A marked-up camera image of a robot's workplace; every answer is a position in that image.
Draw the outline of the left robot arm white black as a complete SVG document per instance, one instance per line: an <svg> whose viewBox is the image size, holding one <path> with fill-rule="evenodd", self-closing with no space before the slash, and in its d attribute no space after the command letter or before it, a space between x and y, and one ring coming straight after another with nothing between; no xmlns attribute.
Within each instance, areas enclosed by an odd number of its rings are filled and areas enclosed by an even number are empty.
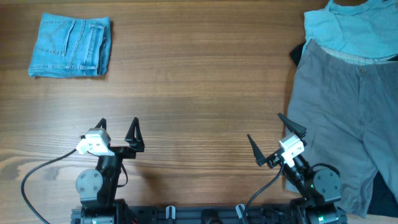
<svg viewBox="0 0 398 224"><path fill-rule="evenodd" d="M127 146L112 146L103 118L81 136L76 150L79 154L92 154L98 158L94 169L84 170L76 179L76 190L80 194L81 209L74 209L72 224L127 224L137 223L137 215L124 199L115 199L120 174L126 173L125 159L135 159L144 152L139 119L134 118L124 139Z"/></svg>

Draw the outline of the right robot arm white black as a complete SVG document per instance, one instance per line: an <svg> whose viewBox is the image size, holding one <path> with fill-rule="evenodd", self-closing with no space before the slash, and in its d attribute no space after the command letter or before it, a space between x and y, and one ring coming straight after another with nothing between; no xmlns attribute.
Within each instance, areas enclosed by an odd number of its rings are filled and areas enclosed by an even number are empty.
<svg viewBox="0 0 398 224"><path fill-rule="evenodd" d="M279 141L279 149L273 154L264 156L248 135L256 164L260 167L266 165L270 169L278 166L279 171L249 199L244 209L236 209L241 213L241 220L249 223L249 207L254 199L283 176L298 190L301 197L292 199L288 204L263 205L260 211L261 223L346 223L346 212L336 205L341 200L339 170L325 163L311 166L302 155L307 146L304 140L307 129L281 113L278 117L289 133Z"/></svg>

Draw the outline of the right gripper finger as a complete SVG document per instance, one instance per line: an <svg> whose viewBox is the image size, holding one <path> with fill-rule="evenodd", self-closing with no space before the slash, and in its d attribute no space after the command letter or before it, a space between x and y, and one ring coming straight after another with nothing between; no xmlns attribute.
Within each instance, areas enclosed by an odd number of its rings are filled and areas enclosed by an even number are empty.
<svg viewBox="0 0 398 224"><path fill-rule="evenodd" d="M266 163L266 158L264 157L263 153L259 149L258 145L254 142L250 134L247 134L247 137L249 139L249 142L252 147L252 151L254 154L254 158L256 160L256 164L261 167Z"/></svg>
<svg viewBox="0 0 398 224"><path fill-rule="evenodd" d="M294 133L295 135L297 135L300 139L304 138L306 133L307 133L307 129L296 123L293 122L292 120L288 119L286 116L284 116L282 113L278 114L278 117L280 118L280 120L283 122L283 124L285 125L285 127L291 132Z"/></svg>

